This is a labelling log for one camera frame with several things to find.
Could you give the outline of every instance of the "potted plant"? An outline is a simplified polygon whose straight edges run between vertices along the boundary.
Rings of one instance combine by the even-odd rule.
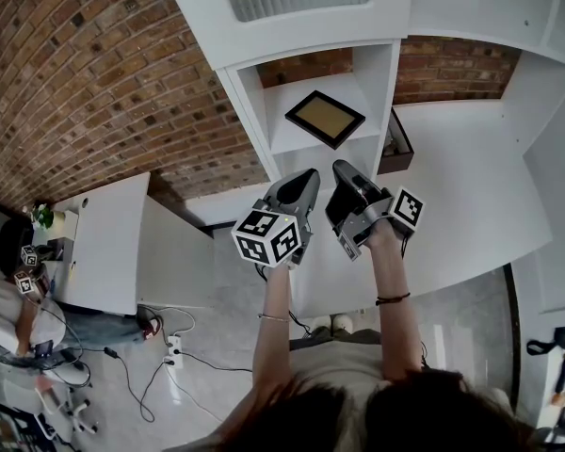
[[[43,229],[47,231],[53,227],[60,227],[65,222],[65,213],[52,211],[45,203],[34,205],[31,211],[25,206],[23,212],[31,219],[34,230]]]

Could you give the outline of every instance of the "hair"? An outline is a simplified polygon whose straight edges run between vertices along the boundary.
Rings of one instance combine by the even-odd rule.
[[[508,412],[473,393],[462,375],[441,370],[411,372],[371,395],[364,425],[366,452],[526,450]]]
[[[224,437],[222,452],[331,452],[343,429],[343,389],[325,385],[305,388],[293,379],[251,410],[239,428]]]

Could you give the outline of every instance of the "floor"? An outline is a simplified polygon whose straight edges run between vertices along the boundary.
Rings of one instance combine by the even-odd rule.
[[[236,252],[229,230],[215,231],[218,305],[189,310],[196,318],[193,331],[182,334],[183,347],[197,357],[223,367],[251,366],[258,330],[264,283],[253,266]],[[476,386],[498,387],[509,392],[512,343],[509,301],[502,270],[496,270],[414,299],[419,327],[433,366],[458,369]],[[190,326],[191,320],[175,311],[164,312],[167,332]],[[378,329],[377,310],[352,314],[356,329]],[[294,325],[293,337],[300,337]],[[130,369],[132,389],[141,394],[166,354],[161,339],[143,345],[114,347]],[[95,436],[78,436],[82,450],[110,452],[159,451],[199,439],[217,426],[160,370],[146,405],[155,422],[140,418],[139,406],[129,395],[120,361],[88,352],[92,388],[85,395],[92,402],[91,416],[98,422]],[[203,407],[223,419],[250,388],[247,372],[217,371],[184,357],[184,370],[173,375]]]

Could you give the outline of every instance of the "white table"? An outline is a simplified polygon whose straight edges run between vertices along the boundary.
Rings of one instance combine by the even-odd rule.
[[[498,101],[405,105],[396,112],[415,151],[410,167],[378,186],[405,186],[426,202],[405,257],[415,295],[474,278],[548,243],[544,210]],[[370,252],[350,262],[324,214],[321,192],[310,215],[314,237],[292,274],[301,317],[374,306]]]
[[[210,304],[215,289],[213,239],[149,198],[149,178],[148,172],[140,174],[54,206],[79,215],[75,266],[57,287],[57,300],[127,315],[137,312],[139,302]],[[49,238],[37,231],[33,244]]]

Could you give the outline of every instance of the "brick wall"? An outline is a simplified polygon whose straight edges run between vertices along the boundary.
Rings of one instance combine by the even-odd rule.
[[[0,0],[0,202],[143,171],[178,202],[266,176],[174,0]]]
[[[394,104],[500,99],[520,54],[477,40],[410,36],[400,48]],[[267,88],[351,69],[351,49],[340,49],[273,60],[258,73]]]

